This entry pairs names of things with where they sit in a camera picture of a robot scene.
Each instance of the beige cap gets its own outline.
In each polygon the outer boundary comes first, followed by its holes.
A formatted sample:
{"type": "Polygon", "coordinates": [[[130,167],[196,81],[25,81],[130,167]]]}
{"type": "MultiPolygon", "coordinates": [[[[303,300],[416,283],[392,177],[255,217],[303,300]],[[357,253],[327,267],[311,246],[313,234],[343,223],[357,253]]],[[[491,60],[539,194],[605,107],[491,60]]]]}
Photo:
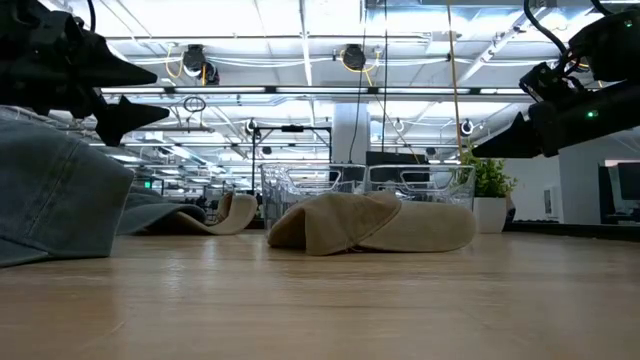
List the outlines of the beige cap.
{"type": "Polygon", "coordinates": [[[396,252],[450,251],[475,234],[468,209],[402,202],[389,192],[323,194],[291,208],[271,229],[269,245],[330,255],[354,247],[396,252]]]}

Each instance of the pillar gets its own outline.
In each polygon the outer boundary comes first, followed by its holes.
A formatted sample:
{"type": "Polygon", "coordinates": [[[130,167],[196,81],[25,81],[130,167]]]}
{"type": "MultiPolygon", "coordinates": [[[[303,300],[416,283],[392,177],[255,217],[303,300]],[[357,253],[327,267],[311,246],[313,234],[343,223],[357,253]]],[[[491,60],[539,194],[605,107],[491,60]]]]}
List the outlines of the pillar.
{"type": "Polygon", "coordinates": [[[354,164],[366,164],[367,151],[370,146],[370,119],[368,104],[361,103],[337,103],[333,112],[333,129],[331,149],[333,151],[331,162],[346,164],[349,162],[349,153],[353,134],[357,132],[353,144],[352,162],[354,164]]]}

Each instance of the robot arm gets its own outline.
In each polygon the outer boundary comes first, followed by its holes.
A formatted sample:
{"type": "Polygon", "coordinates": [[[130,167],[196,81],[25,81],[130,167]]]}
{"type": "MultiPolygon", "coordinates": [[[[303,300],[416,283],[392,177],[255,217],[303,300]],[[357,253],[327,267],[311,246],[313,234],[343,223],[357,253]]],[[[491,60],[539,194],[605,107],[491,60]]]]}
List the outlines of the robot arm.
{"type": "Polygon", "coordinates": [[[169,111],[107,104],[100,87],[155,83],[157,76],[115,57],[106,40],[82,29],[82,20],[49,11],[36,0],[0,1],[0,104],[32,108],[40,115],[66,110],[93,114],[97,133],[118,146],[129,131],[169,116],[169,111]]]}

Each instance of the security camera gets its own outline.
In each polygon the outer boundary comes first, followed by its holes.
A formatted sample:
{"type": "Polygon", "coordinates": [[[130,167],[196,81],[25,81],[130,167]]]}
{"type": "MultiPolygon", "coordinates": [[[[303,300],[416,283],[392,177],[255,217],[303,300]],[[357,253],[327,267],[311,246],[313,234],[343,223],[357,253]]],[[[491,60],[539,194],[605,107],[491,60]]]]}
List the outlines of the security camera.
{"type": "Polygon", "coordinates": [[[462,137],[469,137],[473,133],[473,123],[467,119],[462,125],[460,125],[460,132],[462,137]]]}

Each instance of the fluorescent light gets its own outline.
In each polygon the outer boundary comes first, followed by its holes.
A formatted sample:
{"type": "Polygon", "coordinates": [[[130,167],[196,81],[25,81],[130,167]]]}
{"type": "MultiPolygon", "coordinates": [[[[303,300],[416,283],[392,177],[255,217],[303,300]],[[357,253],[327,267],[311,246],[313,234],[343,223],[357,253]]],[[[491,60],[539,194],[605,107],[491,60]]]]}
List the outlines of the fluorescent light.
{"type": "Polygon", "coordinates": [[[264,87],[249,86],[189,86],[177,87],[173,89],[177,94],[248,94],[248,93],[264,93],[264,87]]]}
{"type": "Polygon", "coordinates": [[[164,89],[160,87],[119,87],[100,90],[103,94],[164,94],[164,89]]]}
{"type": "Polygon", "coordinates": [[[137,158],[135,156],[127,156],[127,155],[109,155],[112,158],[116,159],[116,160],[120,160],[120,161],[124,161],[124,162],[140,162],[142,161],[142,159],[137,158]]]}
{"type": "Polygon", "coordinates": [[[357,94],[360,91],[366,92],[366,88],[354,87],[278,87],[278,93],[296,93],[296,94],[357,94]]]}
{"type": "Polygon", "coordinates": [[[175,155],[178,155],[178,156],[183,157],[183,158],[190,158],[191,157],[191,153],[188,152],[187,150],[183,149],[180,146],[173,146],[169,150],[172,153],[174,153],[175,155]]]}
{"type": "Polygon", "coordinates": [[[524,95],[521,89],[480,89],[481,95],[524,95]]]}
{"type": "Polygon", "coordinates": [[[126,143],[125,147],[159,147],[159,146],[175,146],[173,143],[126,143]]]}
{"type": "Polygon", "coordinates": [[[303,164],[328,164],[330,161],[327,160],[317,160],[317,159],[270,159],[270,160],[258,160],[256,159],[256,164],[277,164],[277,163],[303,163],[303,164]]]}
{"type": "Polygon", "coordinates": [[[212,173],[214,173],[216,175],[217,174],[224,174],[224,173],[227,172],[227,170],[225,170],[224,168],[219,167],[219,166],[210,166],[209,167],[209,171],[211,171],[212,173]]]}
{"type": "MultiPolygon", "coordinates": [[[[425,95],[433,95],[433,94],[453,94],[453,88],[380,88],[381,93],[387,94],[425,94],[425,95]]],[[[462,88],[458,89],[458,94],[468,94],[471,92],[471,89],[462,88]]]]}

